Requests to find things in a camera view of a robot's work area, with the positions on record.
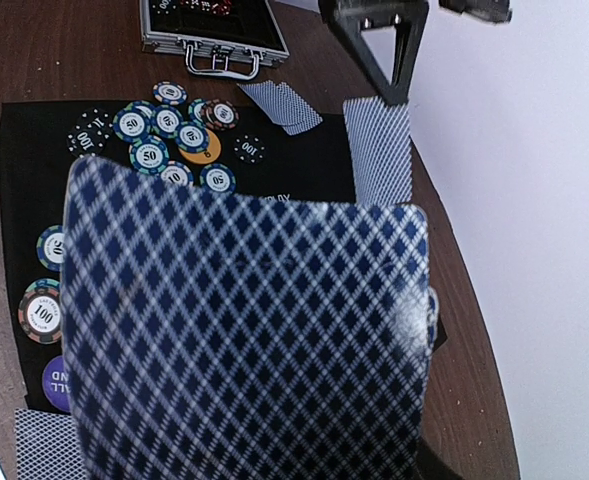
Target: white background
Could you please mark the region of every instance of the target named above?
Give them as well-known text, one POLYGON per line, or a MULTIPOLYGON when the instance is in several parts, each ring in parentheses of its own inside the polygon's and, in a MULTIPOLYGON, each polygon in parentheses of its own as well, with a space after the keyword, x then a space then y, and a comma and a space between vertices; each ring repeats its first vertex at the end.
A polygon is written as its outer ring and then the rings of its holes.
POLYGON ((589 480, 589 2, 512 0, 505 26, 437 3, 412 137, 478 295, 522 477, 589 480))

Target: black mat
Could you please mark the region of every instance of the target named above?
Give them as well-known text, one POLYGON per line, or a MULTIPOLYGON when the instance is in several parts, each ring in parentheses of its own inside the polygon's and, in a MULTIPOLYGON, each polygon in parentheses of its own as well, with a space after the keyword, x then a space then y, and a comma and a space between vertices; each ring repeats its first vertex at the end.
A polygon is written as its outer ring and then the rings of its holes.
MULTIPOLYGON (((18 305, 27 286, 38 278, 56 278, 36 256, 36 240, 63 219, 65 186, 74 161, 66 146, 67 131, 87 108, 115 114, 128 102, 48 102, 5 104, 0 123, 0 204, 3 253, 11 322, 18 348, 28 408, 61 413, 43 394, 41 375, 61 353, 60 343, 40 345, 29 339, 17 320, 18 305)), ((292 200, 354 202, 354 182, 347 135, 340 115, 324 115, 311 131, 290 137, 254 108, 240 108, 236 129, 221 132, 223 152, 218 162, 230 167, 237 192, 257 196, 289 196, 292 200), (257 134, 265 143, 267 160, 247 165, 233 154, 233 139, 257 134)), ((171 158, 183 161, 173 142, 171 158)), ((102 154, 130 166, 128 144, 113 136, 102 154)), ((201 167, 189 164, 195 177, 201 167)), ((439 322, 437 347, 446 339, 439 322)))

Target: dark brown wooden surface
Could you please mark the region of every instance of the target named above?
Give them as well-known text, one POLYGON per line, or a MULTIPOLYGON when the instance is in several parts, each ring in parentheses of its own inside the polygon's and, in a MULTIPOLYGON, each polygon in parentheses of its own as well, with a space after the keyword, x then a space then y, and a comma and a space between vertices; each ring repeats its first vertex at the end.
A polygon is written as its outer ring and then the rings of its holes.
MULTIPOLYGON (((320 112, 339 113, 345 98, 372 93, 320 18, 276 4, 291 51, 279 70, 259 80, 285 80, 320 112)), ((135 0, 0 1, 2 102, 149 98, 159 80, 185 85, 196 96, 248 99, 230 81, 189 76, 182 58, 141 53, 135 0)), ((485 325, 438 194, 417 154, 414 195, 430 221, 432 285, 441 300, 449 340, 435 354, 424 436, 466 479, 519 477, 505 400, 485 325)), ((15 408, 23 407, 20 375, 5 292, 0 241, 0 460, 15 477, 15 408)))

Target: poker chip case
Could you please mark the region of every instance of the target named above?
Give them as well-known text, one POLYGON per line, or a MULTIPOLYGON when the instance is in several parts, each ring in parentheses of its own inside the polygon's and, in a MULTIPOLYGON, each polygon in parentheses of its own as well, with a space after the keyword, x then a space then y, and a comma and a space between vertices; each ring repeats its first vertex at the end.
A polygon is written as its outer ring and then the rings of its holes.
POLYGON ((140 20, 143 50, 184 55, 194 75, 249 81, 289 57, 267 0, 140 0, 140 20))

